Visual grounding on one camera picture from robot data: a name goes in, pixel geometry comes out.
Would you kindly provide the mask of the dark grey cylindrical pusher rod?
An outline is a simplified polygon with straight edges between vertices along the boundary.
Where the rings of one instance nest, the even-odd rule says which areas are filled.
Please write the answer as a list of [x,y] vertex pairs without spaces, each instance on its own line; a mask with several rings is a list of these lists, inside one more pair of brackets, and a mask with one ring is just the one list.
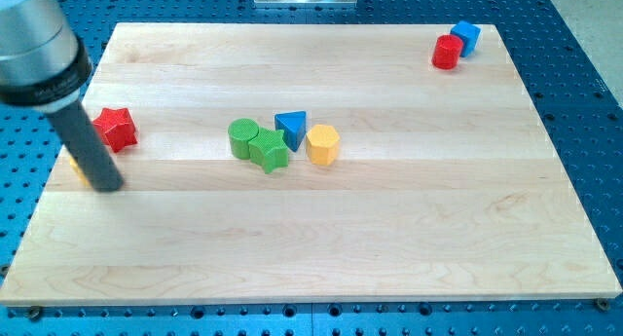
[[95,191],[114,192],[124,185],[120,171],[79,100],[45,115]]

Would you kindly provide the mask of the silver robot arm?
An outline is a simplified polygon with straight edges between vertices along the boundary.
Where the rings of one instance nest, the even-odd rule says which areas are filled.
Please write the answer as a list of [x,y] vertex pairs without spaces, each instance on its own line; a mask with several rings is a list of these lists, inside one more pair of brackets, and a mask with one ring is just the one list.
[[91,187],[113,192],[124,179],[80,98],[91,72],[57,0],[1,0],[1,102],[44,114]]

